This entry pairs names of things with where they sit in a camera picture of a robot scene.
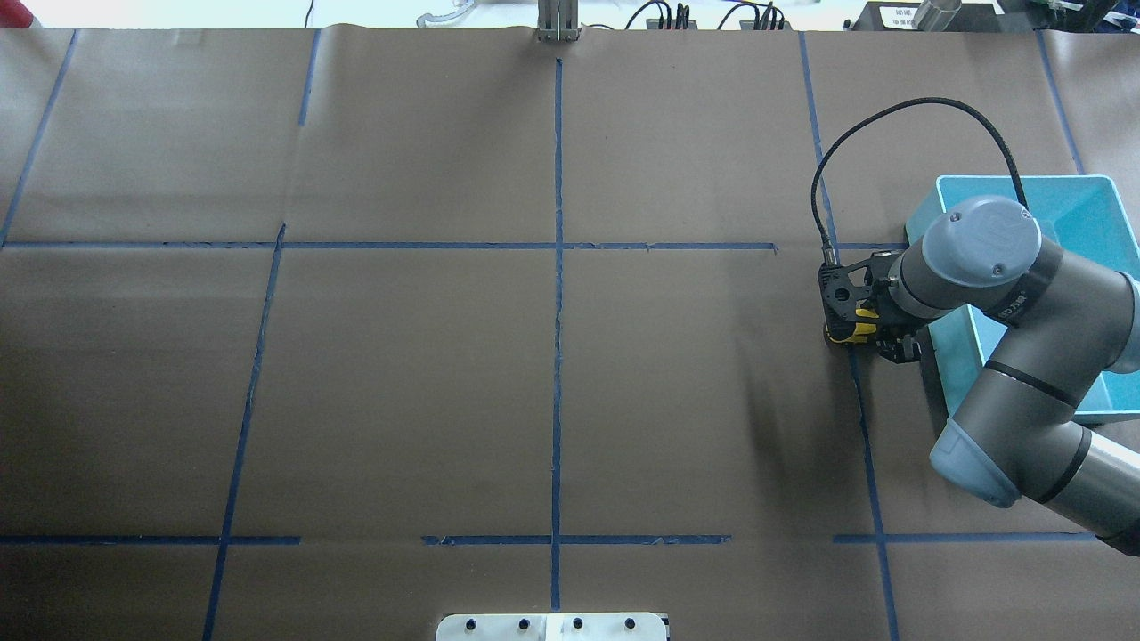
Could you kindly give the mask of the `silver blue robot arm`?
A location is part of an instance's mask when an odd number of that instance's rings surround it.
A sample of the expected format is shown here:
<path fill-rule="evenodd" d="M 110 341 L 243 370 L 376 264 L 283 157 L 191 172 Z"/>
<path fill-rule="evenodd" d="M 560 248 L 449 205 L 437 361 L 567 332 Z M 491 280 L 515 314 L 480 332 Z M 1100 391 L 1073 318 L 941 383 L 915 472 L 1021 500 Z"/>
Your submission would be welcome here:
<path fill-rule="evenodd" d="M 1047 240 L 1028 206 L 1000 195 L 950 206 L 888 275 L 891 303 L 917 320 L 970 305 L 1005 326 L 933 469 L 990 506 L 1034 500 L 1137 555 L 1137 453 L 1074 421 L 1101 373 L 1135 373 L 1135 277 Z"/>

